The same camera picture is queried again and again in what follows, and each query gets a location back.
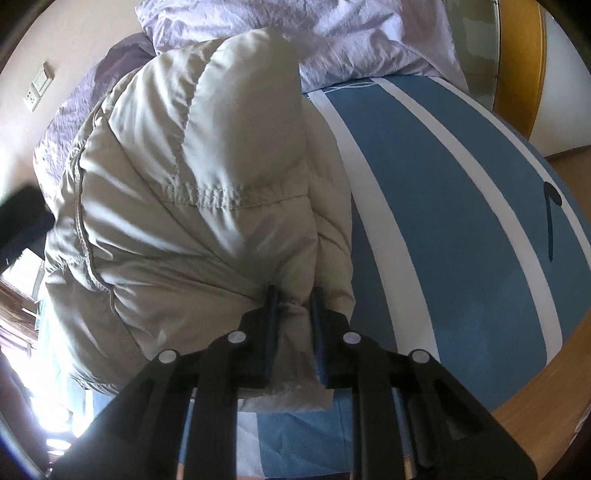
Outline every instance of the screw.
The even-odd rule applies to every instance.
[[[246,333],[240,330],[235,330],[228,335],[228,342],[230,343],[242,343],[244,340],[246,340]]]
[[[418,364],[426,364],[431,359],[431,355],[425,350],[415,350],[411,356]]]
[[[361,335],[357,332],[347,332],[343,335],[343,340],[349,345],[357,345],[361,341]]]
[[[163,364],[169,364],[174,362],[177,359],[177,352],[174,350],[163,350],[158,355],[158,360],[160,360]]]

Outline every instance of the wall light switch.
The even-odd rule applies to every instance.
[[[33,86],[37,89],[39,97],[43,96],[52,80],[47,70],[47,63],[44,63],[33,79]]]

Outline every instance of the blue and white bedding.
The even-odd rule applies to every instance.
[[[392,351],[429,350],[493,411],[591,306],[590,230],[577,205],[525,139],[442,80],[358,80],[309,98],[355,201],[352,327]],[[552,252],[545,182],[562,199],[549,199]],[[240,413],[251,447],[239,473],[350,471],[350,416],[347,392],[328,413]]]

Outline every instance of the electrical outlet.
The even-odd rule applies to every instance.
[[[37,89],[35,88],[35,86],[33,84],[30,84],[29,91],[25,95],[25,98],[22,99],[22,101],[25,102],[25,105],[27,106],[29,111],[32,112],[35,109],[35,107],[37,106],[37,104],[39,103],[40,99],[41,99],[41,97],[37,93]]]

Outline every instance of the wooden floor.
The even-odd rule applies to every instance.
[[[549,160],[591,222],[591,147]],[[494,415],[531,456],[542,478],[568,448],[589,403],[591,312],[548,366]]]

